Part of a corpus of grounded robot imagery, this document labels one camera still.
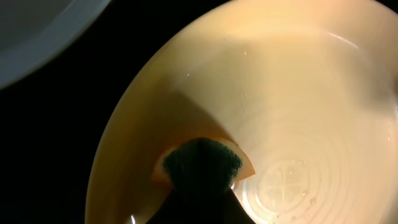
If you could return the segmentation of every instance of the black surface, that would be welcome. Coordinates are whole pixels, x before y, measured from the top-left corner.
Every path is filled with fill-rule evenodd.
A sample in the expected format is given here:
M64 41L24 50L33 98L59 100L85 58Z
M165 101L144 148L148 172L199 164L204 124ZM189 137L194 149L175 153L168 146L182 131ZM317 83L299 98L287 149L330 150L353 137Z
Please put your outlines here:
M121 95L166 41L224 2L115 0L63 54L2 90L0 222L83 223L96 147Z

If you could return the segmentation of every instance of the water droplet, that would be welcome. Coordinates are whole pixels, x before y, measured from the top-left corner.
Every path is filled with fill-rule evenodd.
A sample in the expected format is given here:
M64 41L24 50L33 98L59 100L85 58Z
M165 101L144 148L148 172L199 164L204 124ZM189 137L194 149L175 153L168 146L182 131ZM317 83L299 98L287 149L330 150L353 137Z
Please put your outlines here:
M310 204L311 204L311 205L315 204L316 202L317 202L317 199L316 199L316 198L311 198L311 200L310 200Z

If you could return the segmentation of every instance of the dark object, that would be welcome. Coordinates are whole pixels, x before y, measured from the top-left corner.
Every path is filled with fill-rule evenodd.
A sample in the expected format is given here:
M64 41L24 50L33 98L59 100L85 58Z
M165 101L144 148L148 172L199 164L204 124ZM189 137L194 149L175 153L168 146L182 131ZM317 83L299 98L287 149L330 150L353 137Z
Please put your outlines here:
M230 189L241 166L241 158L217 141L182 144L163 163L175 190L147 223L254 223Z

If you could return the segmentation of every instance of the white plate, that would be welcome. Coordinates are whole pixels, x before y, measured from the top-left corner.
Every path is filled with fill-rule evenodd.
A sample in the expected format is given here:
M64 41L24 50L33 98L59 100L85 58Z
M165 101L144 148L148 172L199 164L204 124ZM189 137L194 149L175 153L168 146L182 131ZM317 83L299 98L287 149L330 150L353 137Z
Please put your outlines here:
M398 16L365 0L229 2L186 27L116 107L86 223L145 223L175 138L236 141L256 175L234 191L256 223L394 222Z
M109 2L0 1L0 88L56 56L99 16Z

